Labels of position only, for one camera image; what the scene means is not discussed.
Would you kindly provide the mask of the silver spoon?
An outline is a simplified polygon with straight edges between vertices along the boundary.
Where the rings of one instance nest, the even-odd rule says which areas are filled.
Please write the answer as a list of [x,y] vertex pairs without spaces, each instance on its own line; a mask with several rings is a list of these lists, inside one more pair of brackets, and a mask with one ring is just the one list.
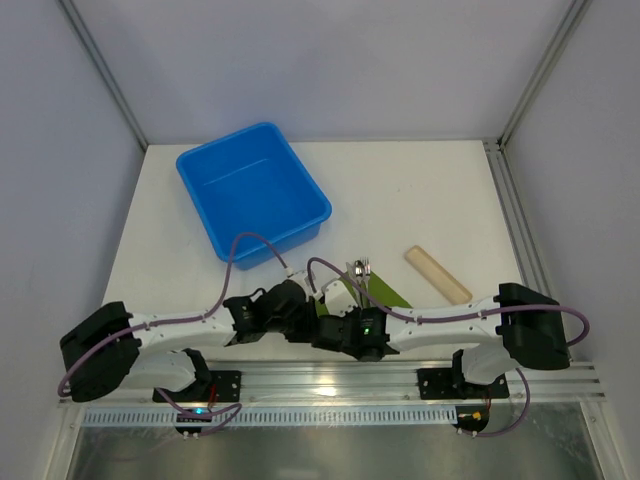
[[365,267],[364,267],[364,263],[360,259],[354,261],[353,273],[354,273],[355,281],[358,287],[360,288],[360,291],[358,293],[359,304],[360,304],[360,307],[364,309],[369,306],[369,303],[368,303],[367,297],[363,294],[363,291],[366,290]]

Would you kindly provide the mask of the beige cutlery tray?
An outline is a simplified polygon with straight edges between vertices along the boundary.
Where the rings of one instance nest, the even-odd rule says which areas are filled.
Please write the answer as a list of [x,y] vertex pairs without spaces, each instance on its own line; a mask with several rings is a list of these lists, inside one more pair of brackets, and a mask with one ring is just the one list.
[[404,254],[405,260],[452,305],[472,300],[472,293],[423,248],[414,245]]

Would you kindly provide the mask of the silver table knife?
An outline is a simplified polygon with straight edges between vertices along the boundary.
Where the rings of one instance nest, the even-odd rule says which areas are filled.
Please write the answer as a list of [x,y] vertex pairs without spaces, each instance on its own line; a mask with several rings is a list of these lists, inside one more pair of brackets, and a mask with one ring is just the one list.
[[359,293],[358,288],[359,288],[359,287],[358,287],[358,285],[357,285],[357,283],[356,283],[356,281],[355,281],[355,277],[354,277],[354,273],[353,273],[353,263],[354,263],[354,262],[352,262],[352,263],[346,263],[346,267],[347,267],[347,274],[348,274],[349,278],[352,280],[352,282],[355,284],[355,287],[354,287],[354,296],[355,296],[355,299],[356,299],[357,305],[360,307],[360,304],[359,304],[359,296],[358,296],[358,293]]

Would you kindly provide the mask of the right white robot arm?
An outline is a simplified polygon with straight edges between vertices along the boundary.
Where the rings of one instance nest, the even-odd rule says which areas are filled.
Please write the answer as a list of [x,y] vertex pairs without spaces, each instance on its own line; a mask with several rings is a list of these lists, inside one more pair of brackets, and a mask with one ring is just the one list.
[[362,362],[458,345],[451,360],[452,384],[462,397],[517,368],[558,371],[570,366],[559,303],[517,283],[501,284],[493,297],[442,308],[331,307],[312,324],[310,344]]

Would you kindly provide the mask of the green paper napkin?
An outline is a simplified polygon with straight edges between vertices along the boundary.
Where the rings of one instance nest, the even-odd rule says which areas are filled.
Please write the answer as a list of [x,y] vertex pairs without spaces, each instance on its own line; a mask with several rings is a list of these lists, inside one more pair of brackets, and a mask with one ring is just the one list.
[[[360,293],[356,292],[354,287],[347,281],[341,280],[345,285],[350,295],[354,298],[356,307],[360,308],[361,299]],[[380,276],[375,272],[371,272],[368,284],[369,293],[381,304],[387,307],[402,307],[411,308],[411,304],[398,294],[389,284],[387,284]]]

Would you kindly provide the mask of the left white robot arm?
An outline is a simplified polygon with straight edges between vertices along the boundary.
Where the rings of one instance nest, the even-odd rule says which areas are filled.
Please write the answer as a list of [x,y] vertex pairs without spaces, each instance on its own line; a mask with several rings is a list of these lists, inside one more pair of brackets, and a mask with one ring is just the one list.
[[250,344],[269,332],[308,343],[316,319],[314,296],[291,279],[180,316],[133,314],[110,302],[61,338],[58,394],[82,403],[127,385],[195,398],[210,378],[203,348]]

